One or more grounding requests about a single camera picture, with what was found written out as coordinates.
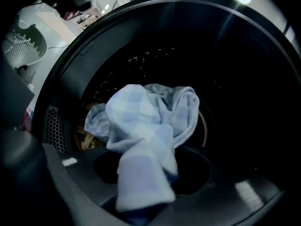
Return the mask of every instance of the laundry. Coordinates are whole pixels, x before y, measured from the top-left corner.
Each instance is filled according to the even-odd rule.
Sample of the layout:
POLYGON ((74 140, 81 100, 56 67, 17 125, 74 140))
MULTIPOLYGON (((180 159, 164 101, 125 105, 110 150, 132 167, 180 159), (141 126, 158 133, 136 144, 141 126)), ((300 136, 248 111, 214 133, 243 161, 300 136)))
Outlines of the laundry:
POLYGON ((174 149, 194 132, 199 98, 191 87, 129 84, 89 111, 85 131, 123 155, 116 210, 138 210, 175 200, 174 149))
POLYGON ((84 151, 87 149, 93 149, 97 146, 105 146, 105 143, 101 140, 95 138, 90 133, 84 130, 86 117, 92 106, 97 105, 98 103, 90 103, 85 106, 85 108, 80 112, 81 118, 75 132, 75 142, 79 150, 84 151))

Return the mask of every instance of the washing machine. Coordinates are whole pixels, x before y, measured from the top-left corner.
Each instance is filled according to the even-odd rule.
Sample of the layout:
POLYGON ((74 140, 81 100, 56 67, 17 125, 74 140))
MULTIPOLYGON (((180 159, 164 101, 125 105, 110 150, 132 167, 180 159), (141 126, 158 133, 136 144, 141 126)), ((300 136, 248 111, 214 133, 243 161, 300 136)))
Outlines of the washing machine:
MULTIPOLYGON (((7 217, 114 226, 292 219, 300 65, 300 55, 272 22, 234 0, 134 0, 118 7, 60 56, 40 92, 31 133, 3 130, 7 217), (80 150, 76 131, 86 105, 106 103, 127 84, 150 83, 193 87, 201 114, 193 135, 175 150, 176 200, 120 213, 121 155, 105 146, 80 150)), ((25 94, 15 105, 26 104, 25 94)))

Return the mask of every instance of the light blue towel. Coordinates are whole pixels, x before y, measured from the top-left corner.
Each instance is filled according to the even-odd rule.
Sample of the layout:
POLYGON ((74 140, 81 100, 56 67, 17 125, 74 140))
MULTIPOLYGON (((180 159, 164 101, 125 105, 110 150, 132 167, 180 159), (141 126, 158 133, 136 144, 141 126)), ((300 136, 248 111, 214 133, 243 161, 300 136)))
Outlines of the light blue towel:
POLYGON ((107 104, 95 105, 85 130, 123 153, 118 168, 116 210, 138 210, 175 200, 174 149, 193 133, 199 98, 191 87, 126 85, 107 104))

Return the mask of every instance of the washing machine drum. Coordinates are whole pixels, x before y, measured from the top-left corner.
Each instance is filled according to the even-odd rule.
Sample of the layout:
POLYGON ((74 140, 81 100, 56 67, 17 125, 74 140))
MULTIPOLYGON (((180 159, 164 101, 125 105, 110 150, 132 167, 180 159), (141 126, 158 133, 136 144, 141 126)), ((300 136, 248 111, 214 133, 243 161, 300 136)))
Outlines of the washing machine drum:
POLYGON ((300 145, 299 69, 280 30, 233 0, 136 0, 91 25, 62 54, 40 93, 32 133, 62 160, 77 161, 65 170, 97 206, 88 218, 133 223, 115 211, 120 155, 104 146, 78 150, 82 110, 127 84, 191 86, 202 116, 175 152, 177 198, 140 223, 253 224, 290 187, 292 151, 300 145))

